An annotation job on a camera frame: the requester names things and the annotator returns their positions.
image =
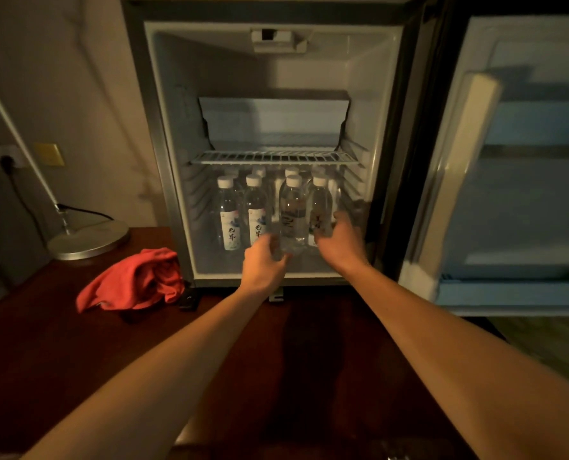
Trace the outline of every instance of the person's right arm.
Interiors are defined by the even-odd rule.
[[[372,268],[345,213],[325,260],[363,297],[480,458],[569,459],[569,382]]]

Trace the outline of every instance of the forearm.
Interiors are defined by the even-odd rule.
[[[481,458],[569,458],[569,382],[371,267],[349,278]]]
[[[164,458],[264,298],[227,297],[118,373],[26,458]]]

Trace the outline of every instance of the person's left arm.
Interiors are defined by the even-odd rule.
[[[269,235],[245,252],[240,287],[131,363],[23,458],[166,458],[204,390],[258,306],[280,285]]]

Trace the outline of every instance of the hand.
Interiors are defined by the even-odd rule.
[[[345,211],[336,211],[334,216],[337,222],[333,235],[325,237],[321,231],[315,231],[314,239],[329,266],[348,279],[352,272],[370,263],[365,256],[361,230],[353,227]]]
[[[267,297],[278,288],[284,279],[286,266],[292,255],[286,253],[280,261],[274,261],[272,253],[277,246],[277,236],[264,234],[252,244],[252,247],[246,249],[240,289]]]

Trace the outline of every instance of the person's left hand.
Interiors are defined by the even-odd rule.
[[[274,261],[272,252],[277,246],[277,236],[264,234],[252,244],[252,247],[246,249],[242,266],[241,290],[259,293],[265,298],[278,288],[292,255],[286,253],[280,261]]]

